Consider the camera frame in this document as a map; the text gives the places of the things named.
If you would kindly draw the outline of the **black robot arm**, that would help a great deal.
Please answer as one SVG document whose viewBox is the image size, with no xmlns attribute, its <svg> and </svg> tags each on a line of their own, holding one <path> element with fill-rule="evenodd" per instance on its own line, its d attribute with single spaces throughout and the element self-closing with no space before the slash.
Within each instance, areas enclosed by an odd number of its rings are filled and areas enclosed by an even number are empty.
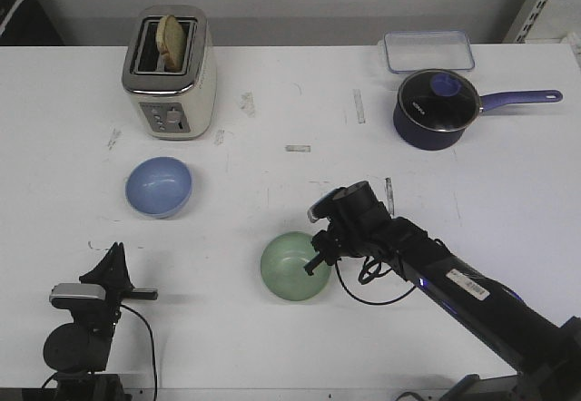
<svg viewBox="0 0 581 401">
<path fill-rule="evenodd" d="M 49 303 L 70 312 L 72 321 L 54 329 L 44 342 L 44 362 L 54 371 L 55 400 L 131 400 L 121 378 L 105 372 L 124 301 L 158 298 L 156 289 L 138 289 L 130 280 L 124 246 L 115 242 L 76 283 L 59 283 Z"/>
<path fill-rule="evenodd" d="M 317 254 L 304 269 L 342 257 L 386 263 L 508 363 L 515 375 L 467 375 L 444 400 L 577 400 L 580 320 L 558 327 L 515 292 L 451 253 L 405 218 L 392 218 L 367 181 L 339 187 L 313 204 L 310 221 L 330 224 L 312 239 Z"/>
</svg>

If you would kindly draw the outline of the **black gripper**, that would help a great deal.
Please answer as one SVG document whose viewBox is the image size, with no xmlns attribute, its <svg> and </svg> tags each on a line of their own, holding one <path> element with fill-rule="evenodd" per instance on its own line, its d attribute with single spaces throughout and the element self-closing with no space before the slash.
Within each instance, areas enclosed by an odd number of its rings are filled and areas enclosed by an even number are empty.
<svg viewBox="0 0 581 401">
<path fill-rule="evenodd" d="M 120 269 L 115 269 L 117 255 Z M 122 242 L 114 242 L 95 269 L 79 277 L 79 283 L 88 295 L 81 299 L 78 312 L 89 315 L 116 315 L 126 300 L 158 298 L 157 289 L 138 289 L 132 283 Z"/>
<path fill-rule="evenodd" d="M 310 243 L 316 255 L 303 267 L 308 276 L 313 276 L 321 263 L 332 266 L 342 257 L 362 258 L 358 251 L 358 235 L 339 225 L 330 224 L 326 230 L 320 230 Z"/>
</svg>

